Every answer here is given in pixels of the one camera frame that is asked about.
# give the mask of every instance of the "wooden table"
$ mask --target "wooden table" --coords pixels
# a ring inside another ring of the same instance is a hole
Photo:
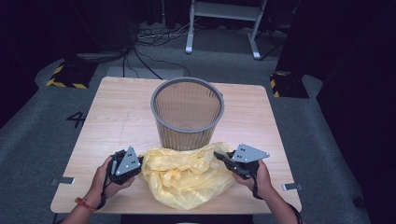
[[[74,177],[73,185],[60,184],[52,204],[54,213],[69,213],[76,197],[85,195],[96,168],[114,152],[133,146],[136,154],[160,147],[160,138],[151,113],[150,99],[163,80],[105,77],[96,93],[64,176]],[[223,94],[225,110],[211,142],[226,142],[235,149],[240,143],[267,151],[272,182],[280,195],[302,209],[296,190],[283,191],[293,183],[289,163],[276,127],[271,105],[262,86],[213,83]],[[128,189],[107,200],[100,213],[112,214],[264,214],[266,203],[253,198],[245,186],[234,184],[223,194],[189,211],[179,211],[159,203],[139,176]]]

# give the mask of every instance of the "white shelf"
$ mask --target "white shelf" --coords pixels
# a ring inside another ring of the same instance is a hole
[[[189,35],[187,37],[186,53],[192,53],[192,43],[194,39],[194,17],[204,16],[240,21],[255,21],[253,31],[251,34],[247,34],[247,38],[253,53],[253,57],[255,59],[260,59],[261,56],[257,49],[254,37],[256,36],[257,30],[259,28],[260,21],[262,20],[262,14],[266,3],[267,0],[262,0],[262,5],[260,7],[244,7],[191,0],[190,28]]]
[[[194,15],[241,21],[255,21],[259,13],[259,7],[241,7],[216,3],[196,2]]]

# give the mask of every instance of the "plastic bag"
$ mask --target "plastic bag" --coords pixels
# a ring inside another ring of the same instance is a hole
[[[154,147],[144,153],[142,176],[159,202],[179,210],[190,210],[220,195],[234,182],[213,152],[233,151],[225,143],[214,143],[191,151]]]

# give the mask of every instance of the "mesh trash can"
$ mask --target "mesh trash can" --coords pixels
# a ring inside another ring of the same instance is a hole
[[[179,77],[164,82],[154,91],[151,110],[162,146],[185,151],[209,144],[224,112],[224,101],[210,83]]]

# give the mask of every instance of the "table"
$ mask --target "table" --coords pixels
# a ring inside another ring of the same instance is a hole
[[[76,197],[85,195],[96,168],[114,152],[134,146],[136,154],[161,145],[150,110],[150,99],[163,80],[105,77],[67,163],[64,176],[75,178],[73,185],[60,184],[52,204],[54,213],[69,213]],[[267,151],[265,159],[273,185],[280,195],[302,209],[296,190],[283,191],[293,183],[289,163],[280,139],[266,91],[262,86],[212,83],[224,97],[225,110],[211,142],[226,142],[235,149],[245,143]],[[110,214],[264,214],[264,201],[253,198],[245,186],[234,184],[215,199],[189,211],[179,211],[159,203],[148,184],[138,176],[132,186],[107,200],[98,212]]]
[[[262,21],[262,14],[266,4],[267,0],[262,0],[260,7],[245,7],[191,0],[190,26],[189,34],[187,36],[186,53],[192,53],[195,16],[205,16],[241,21],[254,21],[252,33],[247,34],[247,38],[253,53],[253,58],[260,59],[261,55],[257,49],[255,37],[257,30],[259,29],[260,22]]]

